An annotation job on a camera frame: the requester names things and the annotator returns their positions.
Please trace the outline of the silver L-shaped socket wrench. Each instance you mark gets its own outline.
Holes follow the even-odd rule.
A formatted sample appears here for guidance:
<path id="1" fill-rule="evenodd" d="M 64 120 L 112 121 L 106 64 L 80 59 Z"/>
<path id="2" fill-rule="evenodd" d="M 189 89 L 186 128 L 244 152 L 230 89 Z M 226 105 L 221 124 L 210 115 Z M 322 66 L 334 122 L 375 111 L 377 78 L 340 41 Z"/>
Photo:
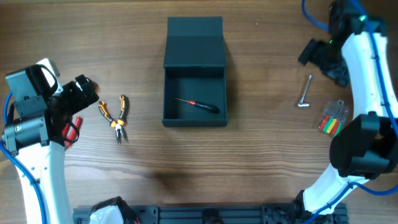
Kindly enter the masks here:
<path id="1" fill-rule="evenodd" d="M 309 89 L 311 80 L 312 80 L 312 75 L 309 75 L 309 76 L 308 76 L 307 83 L 306 83 L 306 85 L 305 85 L 305 88 L 303 89 L 301 99 L 300 99 L 300 100 L 298 101 L 298 103 L 297 103 L 297 107 L 298 107 L 298 108 L 308 108 L 308 107 L 310 106 L 309 103 L 305 102 L 305 97 L 306 97 L 306 95 L 307 95 L 307 92 L 308 92 L 308 89 Z"/>

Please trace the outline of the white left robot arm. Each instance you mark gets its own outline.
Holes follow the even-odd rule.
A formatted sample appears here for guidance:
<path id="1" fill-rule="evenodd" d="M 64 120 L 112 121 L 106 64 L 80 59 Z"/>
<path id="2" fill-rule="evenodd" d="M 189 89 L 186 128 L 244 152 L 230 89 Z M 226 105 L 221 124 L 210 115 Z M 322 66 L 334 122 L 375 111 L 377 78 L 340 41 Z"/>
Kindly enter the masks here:
<path id="1" fill-rule="evenodd" d="M 48 58 L 6 75 L 1 151 L 15 165 L 28 223 L 73 223 L 65 183 L 66 125 L 99 99 L 84 75 L 62 85 Z"/>

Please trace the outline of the black red screwdriver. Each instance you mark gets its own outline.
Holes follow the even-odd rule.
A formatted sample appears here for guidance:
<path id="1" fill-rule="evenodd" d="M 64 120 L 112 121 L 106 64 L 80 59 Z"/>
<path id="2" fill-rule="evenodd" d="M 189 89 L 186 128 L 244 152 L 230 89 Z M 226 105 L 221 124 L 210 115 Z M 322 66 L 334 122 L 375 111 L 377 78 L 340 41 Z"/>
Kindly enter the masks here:
<path id="1" fill-rule="evenodd" d="M 180 98 L 176 98 L 176 100 L 185 102 L 185 103 L 187 103 L 189 105 L 192 105 L 192 106 L 194 106 L 196 108 L 199 108 L 201 110 L 205 110 L 205 111 L 210 112 L 210 113 L 219 113 L 220 112 L 220 109 L 217 106 L 212 105 L 212 104 L 203 103 L 203 102 L 200 102 L 200 101 L 193 101 L 193 100 L 183 100 L 183 99 L 180 99 Z"/>

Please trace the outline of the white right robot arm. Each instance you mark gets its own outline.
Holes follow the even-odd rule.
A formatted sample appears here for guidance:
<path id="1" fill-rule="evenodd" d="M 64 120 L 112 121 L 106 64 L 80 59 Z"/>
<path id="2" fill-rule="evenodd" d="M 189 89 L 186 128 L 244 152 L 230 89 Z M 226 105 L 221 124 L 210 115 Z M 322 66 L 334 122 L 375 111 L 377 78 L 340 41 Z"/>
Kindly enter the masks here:
<path id="1" fill-rule="evenodd" d="M 332 115 L 321 124 L 333 131 L 330 163 L 292 204 L 292 221 L 302 223 L 324 221 L 350 192 L 365 189 L 369 180 L 397 166 L 397 98 L 384 21 L 369 16 L 359 1 L 333 1 L 329 23 L 320 28 L 330 34 L 330 41 L 311 40 L 298 60 L 351 88 L 353 119 L 343 124 Z"/>

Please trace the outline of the clear case coloured screwdrivers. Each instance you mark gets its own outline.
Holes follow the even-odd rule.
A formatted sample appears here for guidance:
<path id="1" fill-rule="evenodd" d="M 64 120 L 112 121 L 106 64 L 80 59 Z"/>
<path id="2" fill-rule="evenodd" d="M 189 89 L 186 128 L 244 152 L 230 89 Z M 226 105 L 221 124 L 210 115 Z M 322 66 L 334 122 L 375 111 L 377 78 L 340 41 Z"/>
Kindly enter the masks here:
<path id="1" fill-rule="evenodd" d="M 343 100 L 330 101 L 323 111 L 318 130 L 335 137 L 343 128 L 349 115 L 349 108 Z"/>

